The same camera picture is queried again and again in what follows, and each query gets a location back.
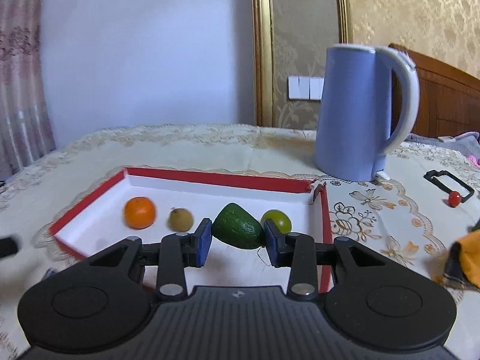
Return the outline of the green tomato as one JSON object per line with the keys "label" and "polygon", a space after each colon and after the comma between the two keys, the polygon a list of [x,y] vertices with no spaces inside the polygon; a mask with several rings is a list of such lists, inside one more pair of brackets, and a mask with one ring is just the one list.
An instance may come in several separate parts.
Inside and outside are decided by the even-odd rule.
{"label": "green tomato", "polygon": [[290,218],[282,211],[275,209],[266,211],[261,217],[260,224],[264,225],[265,221],[268,219],[274,222],[277,229],[282,234],[288,234],[292,231],[292,223],[290,221]]}

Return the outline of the small red cherry tomato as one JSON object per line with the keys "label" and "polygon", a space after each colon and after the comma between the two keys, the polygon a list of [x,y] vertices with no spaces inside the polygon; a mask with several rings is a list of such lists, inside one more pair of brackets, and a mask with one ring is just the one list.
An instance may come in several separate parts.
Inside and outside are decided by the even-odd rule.
{"label": "small red cherry tomato", "polygon": [[462,203],[462,196],[457,191],[451,191],[448,195],[448,205],[452,208],[458,207]]}

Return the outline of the wooden bed headboard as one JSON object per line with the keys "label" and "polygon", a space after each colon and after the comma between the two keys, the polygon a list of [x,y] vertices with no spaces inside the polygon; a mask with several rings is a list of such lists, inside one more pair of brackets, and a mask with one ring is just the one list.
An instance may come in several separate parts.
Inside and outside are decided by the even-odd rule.
{"label": "wooden bed headboard", "polygon": [[457,136],[480,127],[479,79],[438,59],[395,43],[416,63],[420,102],[412,132],[423,137]]}

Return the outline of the grey bedding pile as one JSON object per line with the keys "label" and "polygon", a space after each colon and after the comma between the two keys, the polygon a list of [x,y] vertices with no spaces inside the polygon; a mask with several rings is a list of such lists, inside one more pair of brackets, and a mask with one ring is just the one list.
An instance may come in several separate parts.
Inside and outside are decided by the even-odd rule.
{"label": "grey bedding pile", "polygon": [[474,166],[479,167],[479,132],[467,132],[458,136],[427,137],[410,133],[407,142],[456,150],[465,156]]}

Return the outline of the embroidered cream tablecloth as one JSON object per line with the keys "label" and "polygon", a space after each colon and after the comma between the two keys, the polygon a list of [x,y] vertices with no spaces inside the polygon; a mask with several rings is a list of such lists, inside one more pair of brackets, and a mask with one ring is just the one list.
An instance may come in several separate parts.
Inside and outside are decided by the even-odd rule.
{"label": "embroidered cream tablecloth", "polygon": [[441,281],[452,243],[479,222],[479,198],[451,208],[423,175],[447,170],[477,188],[479,170],[455,151],[404,143],[387,160],[389,180],[347,183],[315,168],[314,140],[312,131],[247,125],[104,129],[21,170],[1,189],[1,234],[22,240],[20,252],[1,261],[1,357],[15,359],[28,346],[16,318],[21,295],[73,262],[49,235],[50,224],[123,166],[320,177],[335,236]]}

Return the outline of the green cucumber piece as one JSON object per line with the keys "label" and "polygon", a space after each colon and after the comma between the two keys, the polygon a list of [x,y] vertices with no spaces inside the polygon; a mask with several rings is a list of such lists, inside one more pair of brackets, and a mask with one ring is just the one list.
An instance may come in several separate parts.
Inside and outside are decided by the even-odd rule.
{"label": "green cucumber piece", "polygon": [[265,246],[261,224],[233,202],[227,204],[215,218],[211,225],[211,234],[219,241],[243,250]]}

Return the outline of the gold picture frame moulding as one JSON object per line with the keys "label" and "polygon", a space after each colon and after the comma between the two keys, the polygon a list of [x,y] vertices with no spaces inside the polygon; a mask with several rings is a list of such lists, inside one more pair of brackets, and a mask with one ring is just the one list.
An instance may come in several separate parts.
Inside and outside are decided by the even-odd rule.
{"label": "gold picture frame moulding", "polygon": [[288,94],[290,76],[320,77],[326,50],[353,40],[349,0],[252,0],[259,126],[314,130],[319,102]]}

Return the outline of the blue electric kettle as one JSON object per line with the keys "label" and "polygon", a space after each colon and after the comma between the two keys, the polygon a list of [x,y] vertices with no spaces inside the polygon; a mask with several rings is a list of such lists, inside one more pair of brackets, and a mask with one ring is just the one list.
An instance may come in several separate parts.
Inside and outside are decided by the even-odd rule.
{"label": "blue electric kettle", "polygon": [[386,46],[329,47],[316,166],[348,181],[384,177],[386,156],[411,133],[419,101],[416,64],[406,53]]}

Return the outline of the orange plaid cloth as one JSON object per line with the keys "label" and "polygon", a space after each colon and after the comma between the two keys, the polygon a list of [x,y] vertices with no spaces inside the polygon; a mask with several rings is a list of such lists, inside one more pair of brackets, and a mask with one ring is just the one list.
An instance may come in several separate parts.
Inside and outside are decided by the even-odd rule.
{"label": "orange plaid cloth", "polygon": [[467,288],[479,289],[479,247],[479,228],[454,242],[445,264],[444,277]]}

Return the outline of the black rectangular frame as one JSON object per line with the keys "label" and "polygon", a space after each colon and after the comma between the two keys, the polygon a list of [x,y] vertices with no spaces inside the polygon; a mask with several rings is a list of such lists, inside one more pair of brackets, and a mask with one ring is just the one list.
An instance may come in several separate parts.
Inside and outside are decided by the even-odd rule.
{"label": "black rectangular frame", "polygon": [[450,194],[455,190],[457,192],[462,190],[460,195],[461,203],[466,203],[475,193],[472,186],[447,170],[430,170],[423,175],[423,178],[446,194]]}

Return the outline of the patterned pink curtain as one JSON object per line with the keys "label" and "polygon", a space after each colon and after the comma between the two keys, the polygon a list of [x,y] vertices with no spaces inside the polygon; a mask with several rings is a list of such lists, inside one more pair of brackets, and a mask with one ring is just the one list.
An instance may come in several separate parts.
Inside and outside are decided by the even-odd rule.
{"label": "patterned pink curtain", "polygon": [[1,178],[55,149],[41,79],[41,0],[1,0]]}

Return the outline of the white wall switch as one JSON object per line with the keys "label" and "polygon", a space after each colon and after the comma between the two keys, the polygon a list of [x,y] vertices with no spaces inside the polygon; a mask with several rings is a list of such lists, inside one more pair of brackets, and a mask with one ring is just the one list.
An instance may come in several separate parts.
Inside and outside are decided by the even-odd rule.
{"label": "white wall switch", "polygon": [[320,101],[324,81],[323,77],[289,76],[287,79],[289,100]]}

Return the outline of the red shallow cardboard tray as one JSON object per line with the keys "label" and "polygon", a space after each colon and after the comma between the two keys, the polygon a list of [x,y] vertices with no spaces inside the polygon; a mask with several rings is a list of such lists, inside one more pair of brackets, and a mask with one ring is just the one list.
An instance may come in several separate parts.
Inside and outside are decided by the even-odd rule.
{"label": "red shallow cardboard tray", "polygon": [[[129,236],[144,244],[173,234],[167,225],[174,208],[193,215],[192,233],[203,218],[212,219],[228,203],[236,203],[260,221],[272,209],[282,211],[293,232],[332,242],[326,184],[315,175],[288,176],[195,172],[126,166],[80,199],[49,225],[61,250],[82,259]],[[141,231],[124,222],[124,206],[133,197],[147,197],[156,207],[154,223]],[[264,286],[287,289],[288,268],[271,267],[265,249],[239,250],[213,239],[205,266],[187,268],[189,292],[196,285]]]}

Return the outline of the orange tangerine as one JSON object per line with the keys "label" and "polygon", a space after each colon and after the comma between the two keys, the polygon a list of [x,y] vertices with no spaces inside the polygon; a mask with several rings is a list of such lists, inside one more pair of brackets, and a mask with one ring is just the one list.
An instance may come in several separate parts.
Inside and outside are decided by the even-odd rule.
{"label": "orange tangerine", "polygon": [[155,219],[156,207],[148,197],[133,197],[124,205],[124,222],[132,229],[148,228]]}

